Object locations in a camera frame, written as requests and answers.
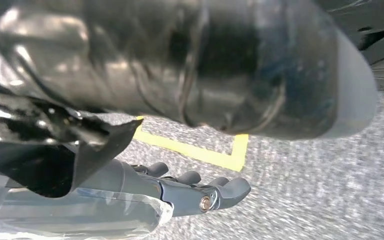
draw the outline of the prosthetic hand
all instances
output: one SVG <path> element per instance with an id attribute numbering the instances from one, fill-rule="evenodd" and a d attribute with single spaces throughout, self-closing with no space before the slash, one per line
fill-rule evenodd
<path id="1" fill-rule="evenodd" d="M 364 58 L 311 0 L 0 0 L 0 174 L 48 198 L 112 163 L 141 123 L 71 110 L 297 140 L 361 131 L 376 96 Z M 251 189 L 122 169 L 138 184 L 120 193 L 175 216 L 232 207 Z"/>

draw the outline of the gray mechanical finger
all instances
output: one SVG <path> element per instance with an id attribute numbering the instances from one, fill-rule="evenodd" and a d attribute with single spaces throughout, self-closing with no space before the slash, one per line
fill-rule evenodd
<path id="1" fill-rule="evenodd" d="M 217 177 L 216 179 L 212 180 L 208 185 L 211 185 L 211 186 L 224 186 L 226 185 L 227 183 L 229 182 L 229 179 L 223 177 L 223 176 L 220 176 L 220 177 Z"/>
<path id="2" fill-rule="evenodd" d="M 187 171 L 178 177 L 177 181 L 185 185 L 197 184 L 201 181 L 201 176 L 196 171 Z"/>
<path id="3" fill-rule="evenodd" d="M 160 178 L 169 172 L 169 167 L 164 162 L 157 162 L 148 167 L 148 175 Z"/>

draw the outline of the yellow painted line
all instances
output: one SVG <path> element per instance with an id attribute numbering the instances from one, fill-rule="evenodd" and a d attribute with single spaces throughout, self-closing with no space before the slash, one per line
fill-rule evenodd
<path id="1" fill-rule="evenodd" d="M 234 137 L 231 155 L 144 132 L 142 131 L 142 125 L 137 128 L 133 138 L 146 144 L 178 152 L 205 163 L 239 172 L 245 165 L 249 136 L 243 134 Z"/>

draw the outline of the metal screw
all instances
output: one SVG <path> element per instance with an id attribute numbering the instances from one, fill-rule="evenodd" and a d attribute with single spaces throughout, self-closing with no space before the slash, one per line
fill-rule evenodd
<path id="1" fill-rule="evenodd" d="M 199 207 L 201 208 L 201 211 L 204 213 L 207 212 L 208 210 L 210 210 L 210 207 L 211 207 L 210 197 L 204 196 L 203 198 L 201 198 L 201 202 L 199 203 Z"/>

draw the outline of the clear plastic bag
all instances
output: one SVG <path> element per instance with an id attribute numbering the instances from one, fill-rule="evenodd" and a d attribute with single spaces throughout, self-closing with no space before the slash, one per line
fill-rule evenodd
<path id="1" fill-rule="evenodd" d="M 79 187 L 46 198 L 0 185 L 0 240 L 132 239 L 150 234 L 172 214 L 169 204 L 146 195 Z"/>

